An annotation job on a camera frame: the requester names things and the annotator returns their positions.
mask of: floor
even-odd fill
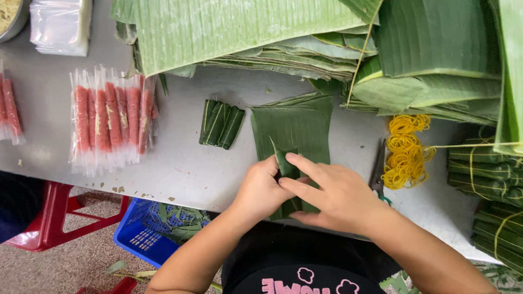
[[[80,212],[108,217],[119,210],[120,197],[75,187],[71,195],[81,195],[86,205]],[[87,219],[71,216],[66,219],[64,231],[72,231],[89,224]],[[69,241],[44,252],[29,252],[0,244],[0,280],[3,294],[74,294],[86,287],[85,294],[112,289],[122,277],[105,275],[104,269],[124,260],[126,274],[156,269],[149,263],[119,248],[112,241],[118,224],[111,225],[81,238]],[[132,293],[144,293],[147,285],[138,282]],[[207,294],[214,294],[210,289]]]

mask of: plastic wrapped snack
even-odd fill
[[[31,39],[43,54],[87,56],[92,0],[33,0]]]
[[[73,173],[86,176],[96,174],[96,162],[89,129],[89,82],[87,71],[78,69],[71,77],[71,154],[69,161]]]
[[[18,117],[15,93],[13,91],[13,81],[4,72],[3,61],[0,60],[0,140],[11,139],[13,145],[20,145],[26,142],[24,132]]]
[[[73,173],[94,176],[140,162],[158,119],[155,84],[155,76],[124,79],[103,66],[71,73]]]

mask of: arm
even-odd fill
[[[205,293],[243,234],[294,196],[274,180],[277,171],[274,156],[251,166],[232,205],[169,257],[145,293]]]
[[[355,172],[339,165],[314,164],[292,153],[287,153],[287,160],[321,187],[280,179],[281,187],[321,210],[295,212],[291,217],[369,237],[409,273],[423,293],[498,293],[461,254],[380,201]]]

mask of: left hand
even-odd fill
[[[276,173],[278,173],[278,163],[274,155],[251,165],[231,209],[253,223],[273,214],[282,203],[294,197],[292,192],[284,190],[274,180]],[[298,181],[308,183],[310,179],[304,177],[299,178]]]

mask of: metal table surface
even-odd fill
[[[140,164],[115,174],[95,178],[71,174],[67,163],[71,140],[69,72],[76,67],[92,69],[100,63],[120,71],[129,65],[130,49],[113,37],[115,22],[108,18],[109,10],[110,1],[95,2],[87,58],[40,54],[29,42],[29,26],[13,40],[0,44],[0,58],[12,73],[27,138],[22,146],[0,142],[0,169],[108,192],[124,187],[122,194],[129,196],[145,194],[151,200],[223,211],[234,199],[245,171],[257,159],[250,111],[236,142],[226,151],[198,144],[203,101],[217,97],[245,108],[309,93],[313,87],[292,75],[217,67],[198,67],[192,79],[168,76],[169,96],[157,91],[160,133],[154,150]],[[266,87],[272,92],[266,93]],[[387,121],[335,107],[329,133],[331,162],[352,168],[369,180],[379,143],[388,135]],[[433,120],[419,137],[424,144],[445,145],[457,128],[453,122]],[[496,262],[471,245],[477,200],[446,184],[445,151],[439,151],[426,166],[429,179],[421,186],[385,189],[385,195],[400,213],[465,257]]]

